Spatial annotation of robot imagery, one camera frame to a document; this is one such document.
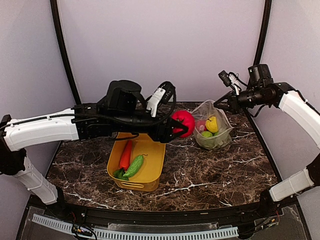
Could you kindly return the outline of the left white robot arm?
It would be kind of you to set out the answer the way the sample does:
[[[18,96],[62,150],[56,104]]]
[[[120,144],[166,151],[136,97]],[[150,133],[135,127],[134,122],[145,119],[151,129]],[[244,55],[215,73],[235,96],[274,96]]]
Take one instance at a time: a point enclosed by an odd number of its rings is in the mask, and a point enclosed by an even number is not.
[[[32,164],[26,148],[56,141],[89,140],[113,133],[148,134],[155,142],[168,143],[193,127],[174,119],[173,111],[107,109],[86,103],[63,111],[26,119],[5,115],[0,122],[0,173],[18,179],[60,218],[71,213],[63,191],[50,183]]]

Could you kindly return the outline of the yellow toy lemon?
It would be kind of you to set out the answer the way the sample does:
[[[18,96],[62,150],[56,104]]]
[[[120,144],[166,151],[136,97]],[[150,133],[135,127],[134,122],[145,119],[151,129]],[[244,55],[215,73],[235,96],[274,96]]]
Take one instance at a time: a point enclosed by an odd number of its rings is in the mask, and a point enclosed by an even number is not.
[[[206,129],[211,133],[217,133],[219,131],[217,118],[215,116],[211,116],[206,120],[205,123]]]

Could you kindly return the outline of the clear zip top bag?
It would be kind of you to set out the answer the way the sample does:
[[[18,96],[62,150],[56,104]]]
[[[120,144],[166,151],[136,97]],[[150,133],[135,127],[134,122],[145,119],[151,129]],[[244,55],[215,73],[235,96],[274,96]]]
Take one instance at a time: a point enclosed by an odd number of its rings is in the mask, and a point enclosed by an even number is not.
[[[223,148],[232,141],[230,132],[233,127],[225,112],[214,107],[214,103],[213,100],[206,100],[191,112],[195,120],[195,140],[207,150]]]

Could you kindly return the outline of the green toy cabbage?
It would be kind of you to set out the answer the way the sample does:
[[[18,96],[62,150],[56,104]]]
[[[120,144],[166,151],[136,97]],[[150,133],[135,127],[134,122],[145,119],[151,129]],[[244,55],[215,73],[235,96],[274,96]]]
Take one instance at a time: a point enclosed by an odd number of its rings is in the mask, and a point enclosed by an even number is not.
[[[210,131],[203,131],[203,132],[201,133],[201,135],[202,135],[203,137],[205,137],[205,138],[211,138],[211,137],[213,137],[213,133],[210,132]]]

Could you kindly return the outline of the red toy tomato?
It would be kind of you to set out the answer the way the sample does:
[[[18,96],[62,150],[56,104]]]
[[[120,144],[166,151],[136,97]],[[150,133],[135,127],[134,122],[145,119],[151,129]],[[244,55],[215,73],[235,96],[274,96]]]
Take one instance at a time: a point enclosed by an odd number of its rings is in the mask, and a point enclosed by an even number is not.
[[[195,129],[195,119],[190,112],[179,110],[176,111],[171,118],[188,127],[187,132],[182,134],[179,138],[187,138],[193,133]]]

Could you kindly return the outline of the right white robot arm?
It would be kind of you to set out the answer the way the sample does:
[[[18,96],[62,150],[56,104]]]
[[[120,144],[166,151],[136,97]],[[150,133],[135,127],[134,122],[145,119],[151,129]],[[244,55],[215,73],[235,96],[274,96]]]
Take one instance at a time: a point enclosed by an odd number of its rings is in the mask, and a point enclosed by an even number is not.
[[[274,106],[287,115],[290,127],[299,127],[302,139],[320,148],[320,114],[310,106],[299,90],[286,82],[270,83],[236,93],[230,91],[214,103],[214,107],[233,114],[255,106]],[[255,213],[266,217],[275,208],[275,202],[298,195],[320,185],[320,156],[317,155],[307,166],[272,186],[268,197],[255,205]]]

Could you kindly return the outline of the red toy apple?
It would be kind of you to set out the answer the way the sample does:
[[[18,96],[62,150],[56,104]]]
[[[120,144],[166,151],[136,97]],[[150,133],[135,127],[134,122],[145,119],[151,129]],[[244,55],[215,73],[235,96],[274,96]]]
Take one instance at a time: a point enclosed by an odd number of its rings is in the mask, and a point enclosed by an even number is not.
[[[197,120],[195,122],[195,128],[199,131],[199,132],[203,132],[206,131],[206,121],[205,120]]]

